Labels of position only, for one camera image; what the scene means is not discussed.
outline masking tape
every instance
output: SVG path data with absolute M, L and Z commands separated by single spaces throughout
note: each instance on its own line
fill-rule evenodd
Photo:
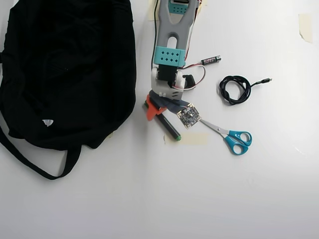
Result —
M 181 144 L 181 145 L 208 145 L 207 133 L 185 132 L 181 134 L 181 141 L 174 140 L 170 135 L 165 134 L 165 144 Z

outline black usb cable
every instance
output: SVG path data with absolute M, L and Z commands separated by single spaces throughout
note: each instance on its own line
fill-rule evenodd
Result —
M 230 98 L 229 93 L 226 91 L 226 85 L 230 81 L 236 82 L 244 90 L 244 93 L 241 95 L 241 97 L 238 100 L 234 100 L 234 99 Z M 250 85 L 249 81 L 242 76 L 227 76 L 227 77 L 225 77 L 224 80 L 222 80 L 222 82 L 220 82 L 219 88 L 220 88 L 221 95 L 225 98 L 225 100 L 227 100 L 229 102 L 230 105 L 233 106 L 233 105 L 241 104 L 241 103 L 244 103 L 245 101 L 247 101 L 248 98 L 250 97 L 251 88 L 253 86 L 268 83 L 271 81 L 272 81 L 272 79 L 267 78 L 267 79 L 264 79 L 262 81 L 258 81 L 256 83 L 254 83 L 253 85 Z

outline white table surface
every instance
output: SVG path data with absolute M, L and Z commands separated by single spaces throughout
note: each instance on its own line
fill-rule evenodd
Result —
M 12 5 L 0 0 L 0 50 Z M 72 173 L 54 182 L 1 146 L 0 238 L 319 238 L 319 41 L 302 40 L 298 23 L 299 13 L 319 13 L 319 1 L 208 0 L 200 13 L 187 63 L 223 60 L 208 66 L 205 81 L 184 99 L 203 118 L 252 133 L 241 157 L 201 124 L 190 132 L 209 133 L 209 144 L 191 146 L 165 145 L 163 129 L 147 122 L 141 105 L 151 88 L 154 23 L 148 1 L 133 0 L 132 8 L 138 63 L 132 116 L 97 150 L 83 147 Z M 227 75 L 274 80 L 230 107 L 216 92 Z M 176 116 L 166 116 L 186 131 Z M 11 140 L 32 162 L 59 172 L 64 152 Z

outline small circuit board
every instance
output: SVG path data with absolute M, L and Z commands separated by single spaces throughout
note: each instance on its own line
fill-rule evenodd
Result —
M 200 121 L 201 117 L 195 106 L 190 103 L 185 109 L 177 113 L 180 121 L 185 125 L 186 129 L 189 129 L 197 122 Z

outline backpack strap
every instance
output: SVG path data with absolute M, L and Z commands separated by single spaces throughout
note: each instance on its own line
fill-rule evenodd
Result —
M 64 176 L 68 175 L 75 164 L 77 163 L 80 154 L 81 154 L 81 146 L 69 149 L 66 156 L 66 162 L 65 167 L 63 170 L 63 173 L 60 176 L 52 176 L 51 174 L 48 174 L 47 172 L 43 171 L 33 163 L 31 163 L 29 160 L 27 160 L 20 152 L 19 150 L 9 141 L 9 139 L 4 134 L 2 128 L 0 127 L 0 143 L 10 152 L 12 153 L 21 163 L 23 163 L 25 166 L 28 166 L 41 176 L 49 179 L 49 180 L 55 180 L 58 178 L 63 178 Z

